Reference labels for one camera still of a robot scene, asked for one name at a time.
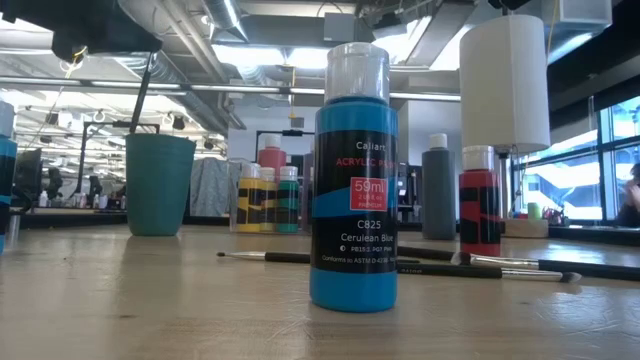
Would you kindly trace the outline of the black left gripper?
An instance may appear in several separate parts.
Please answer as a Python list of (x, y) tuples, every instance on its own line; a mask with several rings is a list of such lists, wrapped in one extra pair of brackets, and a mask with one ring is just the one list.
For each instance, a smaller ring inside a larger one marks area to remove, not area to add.
[(53, 32), (51, 50), (71, 62), (88, 54), (159, 51), (163, 41), (126, 10), (124, 0), (0, 0), (0, 18), (18, 19)]

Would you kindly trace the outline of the paintbrush silver ferrule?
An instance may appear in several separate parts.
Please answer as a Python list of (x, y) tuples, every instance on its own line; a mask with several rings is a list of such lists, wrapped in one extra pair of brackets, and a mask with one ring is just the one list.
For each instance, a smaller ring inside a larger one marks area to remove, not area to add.
[(153, 59), (154, 59), (155, 54), (154, 53), (150, 53), (144, 68), (144, 73), (142, 76), (142, 80), (141, 80), (141, 84), (140, 84), (140, 88), (139, 88), (139, 92), (138, 92), (138, 96), (137, 96), (137, 100), (136, 100), (136, 104), (134, 107), (134, 111), (133, 111), (133, 115), (132, 115), (132, 119), (131, 119), (131, 124), (129, 127), (129, 133), (130, 134), (134, 134), (136, 132), (136, 128), (138, 126), (139, 123), (139, 119), (140, 119), (140, 115), (142, 112), (142, 108), (143, 108), (143, 104), (144, 104), (144, 99), (148, 90), (148, 86), (150, 83), (150, 78), (151, 78), (151, 72), (150, 72), (150, 67), (152, 65)]

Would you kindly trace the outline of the tall rose pink paint bottle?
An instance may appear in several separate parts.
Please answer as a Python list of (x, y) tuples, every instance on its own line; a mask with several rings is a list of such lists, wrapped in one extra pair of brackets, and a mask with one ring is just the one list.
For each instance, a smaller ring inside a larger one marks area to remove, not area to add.
[(273, 168), (276, 174), (286, 165), (286, 153), (281, 149), (280, 135), (264, 135), (264, 148), (258, 151), (257, 162), (263, 168)]

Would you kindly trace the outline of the small blue paint bottle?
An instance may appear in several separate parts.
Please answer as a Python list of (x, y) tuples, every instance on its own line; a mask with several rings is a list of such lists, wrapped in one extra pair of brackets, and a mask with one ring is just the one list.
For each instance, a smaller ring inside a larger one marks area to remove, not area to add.
[(18, 148), (12, 140), (14, 120), (14, 107), (0, 100), (0, 255), (4, 252)]

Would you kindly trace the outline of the small lemon yellow paint bottle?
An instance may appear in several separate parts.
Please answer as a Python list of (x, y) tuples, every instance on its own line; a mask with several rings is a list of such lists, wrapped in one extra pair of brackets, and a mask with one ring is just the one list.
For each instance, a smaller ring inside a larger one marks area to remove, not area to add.
[(255, 163), (244, 163), (238, 181), (236, 230), (254, 233), (260, 231), (262, 198), (261, 171)]

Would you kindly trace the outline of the small golden yellow paint bottle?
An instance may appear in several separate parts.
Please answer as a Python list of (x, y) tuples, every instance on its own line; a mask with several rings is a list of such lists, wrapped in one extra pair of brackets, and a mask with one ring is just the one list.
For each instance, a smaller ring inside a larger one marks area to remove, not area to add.
[(277, 184), (275, 169), (272, 167), (261, 168), (261, 214), (260, 231), (274, 232), (276, 226), (276, 200)]

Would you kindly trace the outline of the small teal green paint bottle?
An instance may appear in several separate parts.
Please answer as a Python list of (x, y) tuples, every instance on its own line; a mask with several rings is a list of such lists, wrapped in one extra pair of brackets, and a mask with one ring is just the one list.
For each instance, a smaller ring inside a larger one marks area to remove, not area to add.
[(283, 166), (279, 170), (277, 188), (276, 231), (296, 233), (298, 231), (299, 183), (298, 168)]

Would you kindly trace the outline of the small red paint bottle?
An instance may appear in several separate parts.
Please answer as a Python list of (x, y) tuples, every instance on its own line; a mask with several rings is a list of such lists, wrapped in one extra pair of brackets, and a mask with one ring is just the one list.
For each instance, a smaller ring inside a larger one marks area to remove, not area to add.
[(459, 175), (459, 234), (463, 252), (500, 255), (501, 201), (494, 158), (491, 146), (463, 148), (463, 172)]

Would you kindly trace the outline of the tall grey paint bottle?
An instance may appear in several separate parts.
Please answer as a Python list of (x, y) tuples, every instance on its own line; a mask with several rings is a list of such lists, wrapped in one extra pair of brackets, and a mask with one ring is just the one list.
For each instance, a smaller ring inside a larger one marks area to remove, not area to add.
[(422, 154), (422, 233), (425, 239), (456, 237), (454, 161), (444, 133), (429, 137)]

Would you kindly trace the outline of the teal plastic cup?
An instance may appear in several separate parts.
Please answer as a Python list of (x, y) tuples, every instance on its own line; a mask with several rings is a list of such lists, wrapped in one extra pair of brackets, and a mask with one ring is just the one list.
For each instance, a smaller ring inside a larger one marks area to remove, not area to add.
[(196, 144), (182, 137), (126, 136), (127, 221), (135, 236), (174, 236), (182, 225)]

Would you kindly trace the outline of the grey ceiling unit box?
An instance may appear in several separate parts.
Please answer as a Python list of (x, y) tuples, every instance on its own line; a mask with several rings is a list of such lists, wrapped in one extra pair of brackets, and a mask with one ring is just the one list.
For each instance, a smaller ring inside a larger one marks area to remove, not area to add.
[(347, 13), (324, 13), (323, 40), (326, 42), (373, 42), (372, 30), (361, 18)]

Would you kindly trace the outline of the black background monitor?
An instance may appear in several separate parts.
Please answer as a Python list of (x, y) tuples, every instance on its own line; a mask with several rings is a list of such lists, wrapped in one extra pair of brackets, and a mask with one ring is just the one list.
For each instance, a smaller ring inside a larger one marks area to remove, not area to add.
[(24, 151), (16, 158), (13, 195), (14, 207), (29, 211), (39, 199), (42, 191), (42, 150)]

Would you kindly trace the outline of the clear plastic tray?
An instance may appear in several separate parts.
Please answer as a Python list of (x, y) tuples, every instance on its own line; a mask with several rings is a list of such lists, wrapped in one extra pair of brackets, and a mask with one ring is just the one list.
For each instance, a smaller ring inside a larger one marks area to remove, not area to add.
[[(241, 176), (241, 166), (244, 163), (255, 163), (255, 164), (258, 164), (256, 162), (249, 162), (249, 161), (244, 160), (244, 159), (238, 159), (238, 160), (231, 161), (231, 162), (238, 162), (240, 164), (240, 175), (239, 175), (239, 178)], [(276, 178), (276, 184), (277, 184), (277, 188), (278, 188), (279, 173), (278, 174), (275, 173), (275, 178)], [(231, 189), (230, 206), (229, 206), (229, 212), (228, 212), (229, 217), (230, 217), (230, 229), (233, 232), (237, 232), (237, 233), (247, 233), (247, 232), (238, 232), (236, 230), (236, 210), (237, 210), (238, 181), (239, 181), (239, 179), (237, 181), (233, 181), (232, 184), (231, 184), (232, 189)], [(299, 168), (298, 168), (298, 183), (299, 183), (299, 213), (298, 213), (299, 221), (298, 221), (298, 231), (296, 233), (304, 232), (302, 230), (302, 197), (303, 197), (303, 195), (302, 195), (302, 185), (303, 185), (303, 177), (301, 176)], [(275, 226), (275, 231), (274, 232), (268, 233), (268, 232), (259, 231), (259, 232), (254, 232), (254, 233), (256, 233), (256, 234), (285, 234), (285, 235), (287, 235), (287, 234), (296, 234), (296, 233), (279, 233), (279, 232), (276, 231), (276, 226)]]

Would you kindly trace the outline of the black background gantry frame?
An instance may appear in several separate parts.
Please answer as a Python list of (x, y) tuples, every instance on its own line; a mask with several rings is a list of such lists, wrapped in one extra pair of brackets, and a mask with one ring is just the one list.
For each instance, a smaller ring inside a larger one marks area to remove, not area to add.
[(257, 130), (256, 131), (256, 137), (255, 137), (255, 161), (258, 161), (258, 154), (259, 154), (259, 150), (260, 150), (260, 136), (263, 134), (277, 134), (277, 135), (281, 135), (281, 136), (285, 136), (285, 137), (302, 137), (302, 136), (314, 136), (315, 132), (306, 132), (306, 131), (302, 131), (302, 130), (281, 130), (281, 131), (274, 131), (274, 130)]

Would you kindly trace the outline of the black aluminium table frame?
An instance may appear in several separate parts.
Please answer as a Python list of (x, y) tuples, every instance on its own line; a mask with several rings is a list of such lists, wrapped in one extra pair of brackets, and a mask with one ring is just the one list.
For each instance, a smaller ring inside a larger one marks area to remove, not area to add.
[(607, 226), (548, 228), (550, 238), (607, 245), (640, 247), (640, 229)]

